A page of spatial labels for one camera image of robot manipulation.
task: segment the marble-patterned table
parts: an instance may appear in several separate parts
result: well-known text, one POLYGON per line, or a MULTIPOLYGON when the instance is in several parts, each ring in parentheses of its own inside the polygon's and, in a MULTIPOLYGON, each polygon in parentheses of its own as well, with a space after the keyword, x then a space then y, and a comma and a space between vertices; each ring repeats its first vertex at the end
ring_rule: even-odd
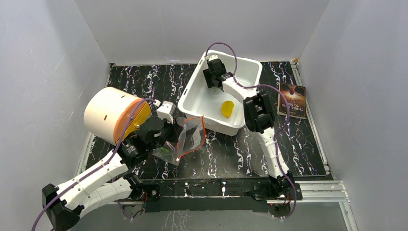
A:
MULTIPOLYGON (((289 62, 262 63, 260 83, 278 87, 278 83, 296 84, 289 62)), ((108 86, 121 89, 141 98, 178 102, 195 64, 113 66, 108 86)), ((277 105, 278 94, 266 90, 277 105)), ((182 116, 179 110, 176 116, 182 116)), ((275 128, 284 123, 276 116, 275 128)), ((294 176, 326 175, 319 149, 308 119, 291 118, 289 131, 278 137, 285 162, 294 176)), ((114 147, 95 137, 87 160, 87 168, 102 159, 114 147)), ((267 176, 267 164, 254 135, 241 129, 236 136, 207 131, 201 149, 182 157, 179 166, 151 155, 134 172, 144 180, 250 178, 267 176)))

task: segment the book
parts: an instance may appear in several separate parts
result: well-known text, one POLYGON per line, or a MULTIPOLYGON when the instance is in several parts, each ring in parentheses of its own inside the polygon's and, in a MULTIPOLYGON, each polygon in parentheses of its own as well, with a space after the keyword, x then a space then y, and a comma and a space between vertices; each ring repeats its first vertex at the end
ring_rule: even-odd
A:
MULTIPOLYGON (((294 84, 280 83, 279 90, 289 104, 289 116, 306 119, 306 88, 294 84)), ((286 116, 285 101, 278 94, 278 114, 286 116)))

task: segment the white backdrop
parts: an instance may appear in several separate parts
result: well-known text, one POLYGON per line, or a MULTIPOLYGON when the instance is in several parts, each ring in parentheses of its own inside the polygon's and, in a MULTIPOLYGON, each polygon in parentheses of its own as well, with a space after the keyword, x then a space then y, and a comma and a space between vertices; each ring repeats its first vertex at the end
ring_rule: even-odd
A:
POLYGON ((109 64, 73 0, 1 1, 0 22, 0 230, 28 231, 41 189, 76 174, 109 64))
POLYGON ((360 231, 408 230, 408 1, 331 0, 300 58, 360 231))
POLYGON ((300 57, 328 2, 76 0, 103 54, 116 64, 195 63, 215 41, 256 60, 300 57))

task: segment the plastic bag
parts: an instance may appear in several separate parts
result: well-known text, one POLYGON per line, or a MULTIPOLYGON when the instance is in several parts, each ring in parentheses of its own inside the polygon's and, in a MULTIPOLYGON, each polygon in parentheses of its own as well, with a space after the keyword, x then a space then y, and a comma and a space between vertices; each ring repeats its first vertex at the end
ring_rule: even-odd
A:
POLYGON ((205 127, 203 116, 189 119, 179 117, 176 119, 176 123, 183 127, 178 142, 167 141, 162 147, 154 150, 153 155, 178 166, 182 156, 199 149, 204 144, 205 127))

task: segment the white plastic basin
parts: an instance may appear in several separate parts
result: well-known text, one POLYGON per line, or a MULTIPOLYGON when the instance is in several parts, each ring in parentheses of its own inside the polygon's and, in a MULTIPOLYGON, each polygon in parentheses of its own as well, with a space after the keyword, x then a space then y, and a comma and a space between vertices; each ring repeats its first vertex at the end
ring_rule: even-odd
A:
MULTIPOLYGON (((234 56, 219 52, 208 52, 208 55, 218 55, 224 63, 227 72, 233 72, 235 67, 234 56)), ((245 126, 242 102, 238 102, 231 95, 222 90, 212 87, 208 88, 205 82, 203 70, 207 69, 205 53, 202 55, 197 67, 191 76, 186 89, 181 96, 178 107, 187 118, 204 116, 205 128, 226 135, 236 135, 238 130, 245 126), (223 116, 221 106, 225 101, 234 102, 232 115, 229 118, 223 116)), ((259 83, 262 65, 260 62, 238 58, 238 68, 235 76, 245 86, 253 86, 259 83)))

